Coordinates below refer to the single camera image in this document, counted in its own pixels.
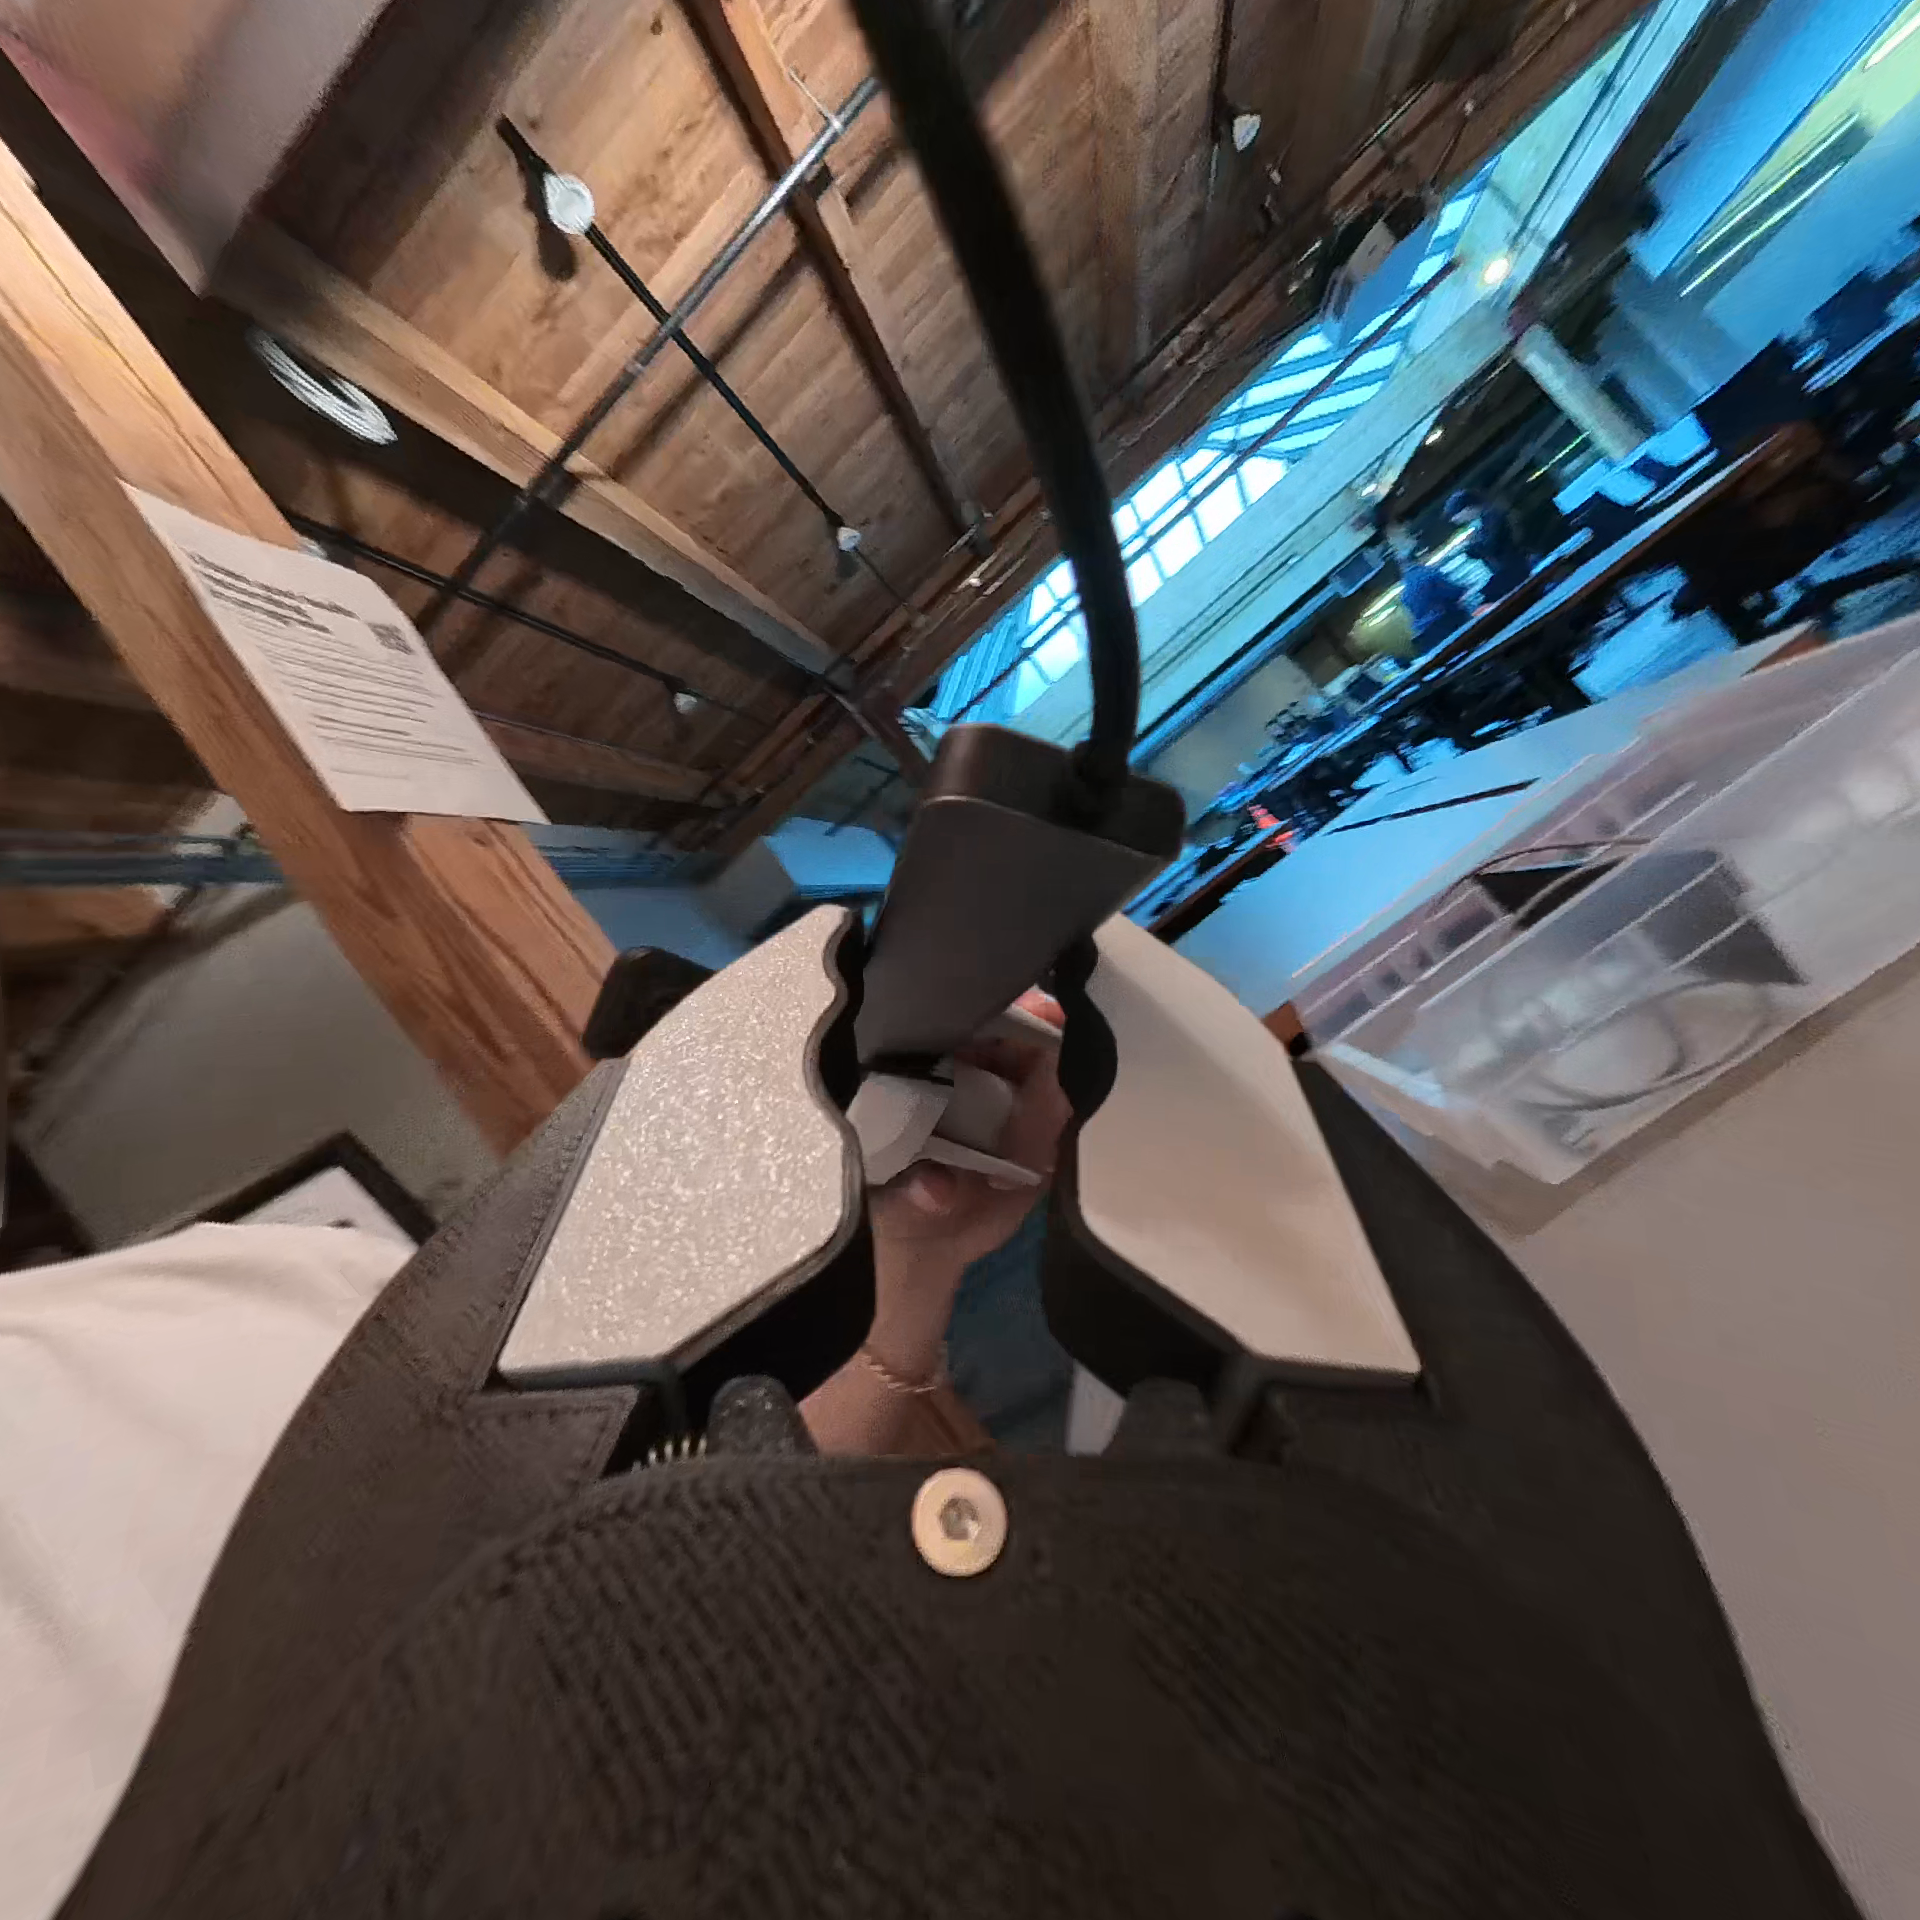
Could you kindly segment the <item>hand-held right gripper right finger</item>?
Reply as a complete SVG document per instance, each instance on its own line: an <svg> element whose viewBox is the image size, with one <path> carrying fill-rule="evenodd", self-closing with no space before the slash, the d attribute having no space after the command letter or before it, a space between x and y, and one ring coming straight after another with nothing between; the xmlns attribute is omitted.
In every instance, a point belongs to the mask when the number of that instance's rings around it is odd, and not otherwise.
<svg viewBox="0 0 1920 1920"><path fill-rule="evenodd" d="M1043 1316L1104 1396L1422 1376L1287 1048L1187 951L1104 919L1057 961Z"/></svg>

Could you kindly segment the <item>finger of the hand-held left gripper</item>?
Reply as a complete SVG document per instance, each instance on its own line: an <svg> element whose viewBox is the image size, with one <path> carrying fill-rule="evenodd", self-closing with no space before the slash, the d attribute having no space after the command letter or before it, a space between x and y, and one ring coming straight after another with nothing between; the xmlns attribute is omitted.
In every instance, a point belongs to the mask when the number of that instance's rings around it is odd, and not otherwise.
<svg viewBox="0 0 1920 1920"><path fill-rule="evenodd" d="M848 1130L861 1154L861 1184L895 1184L916 1157L955 1166L955 1148L937 1136L955 1107L955 1081L916 1081L916 1075L861 1075Z"/></svg>

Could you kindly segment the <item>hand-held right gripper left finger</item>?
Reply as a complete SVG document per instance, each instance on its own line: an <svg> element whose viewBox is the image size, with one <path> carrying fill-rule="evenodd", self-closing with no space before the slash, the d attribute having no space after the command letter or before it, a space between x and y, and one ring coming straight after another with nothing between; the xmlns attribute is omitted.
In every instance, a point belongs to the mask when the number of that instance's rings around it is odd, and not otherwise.
<svg viewBox="0 0 1920 1920"><path fill-rule="evenodd" d="M819 905L652 1005L535 1241L505 1387L819 1396L859 1360L882 1301L848 1130L859 985L861 919Z"/></svg>

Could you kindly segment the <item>clear plastic bin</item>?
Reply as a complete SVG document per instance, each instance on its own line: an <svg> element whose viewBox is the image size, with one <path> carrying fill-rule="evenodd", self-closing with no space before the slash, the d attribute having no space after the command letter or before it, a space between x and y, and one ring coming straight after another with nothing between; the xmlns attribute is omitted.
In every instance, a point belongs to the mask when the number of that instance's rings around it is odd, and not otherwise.
<svg viewBox="0 0 1920 1920"><path fill-rule="evenodd" d="M1920 946L1920 628L1654 714L1295 985L1307 1056L1568 1184Z"/></svg>

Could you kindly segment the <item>person's left forearm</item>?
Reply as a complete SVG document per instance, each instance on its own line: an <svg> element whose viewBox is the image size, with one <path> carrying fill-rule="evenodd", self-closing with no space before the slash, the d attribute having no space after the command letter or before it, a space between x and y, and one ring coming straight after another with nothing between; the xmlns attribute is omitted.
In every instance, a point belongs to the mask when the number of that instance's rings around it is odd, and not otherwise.
<svg viewBox="0 0 1920 1920"><path fill-rule="evenodd" d="M992 1457L977 1410L925 1376L895 1387L875 1360L848 1360L798 1402L819 1457Z"/></svg>

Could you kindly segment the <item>person's left hand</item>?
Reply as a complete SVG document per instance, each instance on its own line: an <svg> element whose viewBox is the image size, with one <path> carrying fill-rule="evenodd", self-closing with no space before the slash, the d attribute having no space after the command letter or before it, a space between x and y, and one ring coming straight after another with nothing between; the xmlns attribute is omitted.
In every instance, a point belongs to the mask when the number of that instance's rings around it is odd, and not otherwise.
<svg viewBox="0 0 1920 1920"><path fill-rule="evenodd" d="M1057 1041L1043 1041L1043 1021L1060 1031L1060 1005L1049 996L1020 996L983 1041L962 1048L962 1066L1004 1081L1004 1121L992 1154L1049 1184L1073 1107L1057 1081ZM945 1376L955 1293L977 1260L1012 1241L1033 1198L1033 1184L992 1184L977 1166L907 1166L875 1191L882 1316L861 1349L882 1360L882 1376Z"/></svg>

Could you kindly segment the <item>white paper notice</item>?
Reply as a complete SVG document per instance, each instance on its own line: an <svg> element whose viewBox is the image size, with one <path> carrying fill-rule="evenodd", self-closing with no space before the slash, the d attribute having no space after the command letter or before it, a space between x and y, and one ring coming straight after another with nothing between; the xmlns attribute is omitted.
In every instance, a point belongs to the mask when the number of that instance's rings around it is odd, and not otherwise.
<svg viewBox="0 0 1920 1920"><path fill-rule="evenodd" d="M188 600L348 815L546 823L424 633L366 575L126 490Z"/></svg>

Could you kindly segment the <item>skylight window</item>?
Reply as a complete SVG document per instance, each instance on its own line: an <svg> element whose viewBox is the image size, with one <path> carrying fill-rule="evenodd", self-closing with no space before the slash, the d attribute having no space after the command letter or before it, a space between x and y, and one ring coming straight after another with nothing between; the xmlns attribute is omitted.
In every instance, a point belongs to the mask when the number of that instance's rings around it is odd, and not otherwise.
<svg viewBox="0 0 1920 1920"><path fill-rule="evenodd" d="M1152 468L1122 506L1129 600L1143 609L1174 566L1189 566L1256 499L1287 482L1323 444L1332 444L1382 378L1406 358L1422 286L1452 262L1486 170L1442 199L1414 235L1414 262L1382 269L1382 310L1332 336L1332 323L1295 326L1170 468ZM1020 600L1004 600L916 695L916 719L1012 719L1057 679L1084 668L1083 584L1057 560Z"/></svg>

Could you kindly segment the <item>wooden post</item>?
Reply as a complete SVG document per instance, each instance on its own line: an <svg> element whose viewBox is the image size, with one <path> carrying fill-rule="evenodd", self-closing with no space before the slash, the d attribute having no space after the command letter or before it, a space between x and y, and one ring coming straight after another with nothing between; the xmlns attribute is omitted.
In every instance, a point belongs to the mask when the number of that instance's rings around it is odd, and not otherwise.
<svg viewBox="0 0 1920 1920"><path fill-rule="evenodd" d="M599 919L520 823L348 815L188 600L139 490L306 552L114 282L0 152L0 499L76 590L126 679L236 803L348 976L417 1041L460 1121L520 1154L580 1089Z"/></svg>

